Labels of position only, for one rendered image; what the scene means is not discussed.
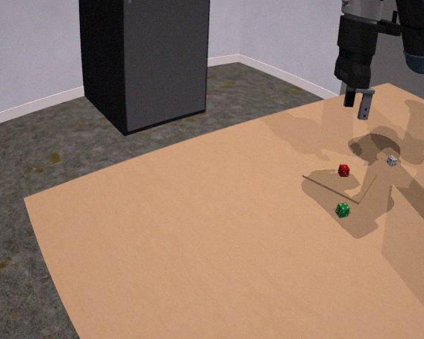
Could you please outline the green die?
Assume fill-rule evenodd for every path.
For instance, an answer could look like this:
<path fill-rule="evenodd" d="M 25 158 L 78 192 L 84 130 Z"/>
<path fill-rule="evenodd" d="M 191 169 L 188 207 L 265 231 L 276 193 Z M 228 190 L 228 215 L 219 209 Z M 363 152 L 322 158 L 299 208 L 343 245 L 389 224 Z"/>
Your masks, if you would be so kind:
<path fill-rule="evenodd" d="M 344 202 L 337 205 L 336 213 L 339 218 L 347 217 L 349 214 L 349 206 Z"/>

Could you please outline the white die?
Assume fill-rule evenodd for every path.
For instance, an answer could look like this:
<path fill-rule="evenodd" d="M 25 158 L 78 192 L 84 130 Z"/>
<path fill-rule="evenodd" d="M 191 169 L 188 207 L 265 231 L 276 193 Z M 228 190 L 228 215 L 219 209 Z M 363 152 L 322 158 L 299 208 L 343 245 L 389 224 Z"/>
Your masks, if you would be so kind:
<path fill-rule="evenodd" d="M 396 165 L 396 162 L 397 162 L 397 158 L 395 156 L 393 156 L 393 155 L 388 156 L 387 163 L 390 166 L 395 166 Z"/>

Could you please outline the red die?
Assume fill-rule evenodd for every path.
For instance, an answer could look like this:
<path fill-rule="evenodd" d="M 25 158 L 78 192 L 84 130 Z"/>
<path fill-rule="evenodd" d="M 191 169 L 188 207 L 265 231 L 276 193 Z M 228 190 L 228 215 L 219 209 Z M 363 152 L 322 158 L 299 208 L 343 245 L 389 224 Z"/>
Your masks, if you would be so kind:
<path fill-rule="evenodd" d="M 349 171 L 350 169 L 347 166 L 347 164 L 340 164 L 339 170 L 338 170 L 340 177 L 348 177 Z"/>

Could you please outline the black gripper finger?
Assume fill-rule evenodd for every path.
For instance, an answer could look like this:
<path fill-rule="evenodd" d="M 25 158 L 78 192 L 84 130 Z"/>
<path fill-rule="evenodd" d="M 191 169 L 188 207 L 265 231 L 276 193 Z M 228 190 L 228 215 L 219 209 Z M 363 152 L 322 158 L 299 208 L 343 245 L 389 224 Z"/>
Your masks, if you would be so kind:
<path fill-rule="evenodd" d="M 370 106 L 372 102 L 372 95 L 375 94 L 375 90 L 373 88 L 369 88 L 367 90 L 353 88 L 353 90 L 356 93 L 363 93 L 359 112 L 358 112 L 358 119 L 368 120 Z"/>
<path fill-rule="evenodd" d="M 343 106 L 353 107 L 355 101 L 355 94 L 356 92 L 353 90 L 353 88 L 347 85 Z"/>

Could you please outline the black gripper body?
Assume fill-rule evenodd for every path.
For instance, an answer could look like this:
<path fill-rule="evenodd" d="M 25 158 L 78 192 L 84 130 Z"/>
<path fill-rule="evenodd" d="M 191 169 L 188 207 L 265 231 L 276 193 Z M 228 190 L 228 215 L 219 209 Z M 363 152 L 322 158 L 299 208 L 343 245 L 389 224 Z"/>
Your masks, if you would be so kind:
<path fill-rule="evenodd" d="M 398 11 L 392 22 L 381 19 L 382 6 L 379 0 L 342 0 L 334 75 L 352 88 L 369 89 L 378 33 L 401 36 Z"/>

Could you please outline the tan flat mat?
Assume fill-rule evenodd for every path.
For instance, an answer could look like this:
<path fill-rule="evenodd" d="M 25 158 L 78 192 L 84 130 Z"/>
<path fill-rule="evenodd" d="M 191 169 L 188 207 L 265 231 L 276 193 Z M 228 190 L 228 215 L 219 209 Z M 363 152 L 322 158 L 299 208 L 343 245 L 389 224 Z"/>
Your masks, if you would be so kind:
<path fill-rule="evenodd" d="M 340 164 L 347 164 L 349 167 L 348 177 L 340 177 Z M 360 203 L 376 176 L 376 173 L 330 151 L 302 175 L 356 204 Z"/>

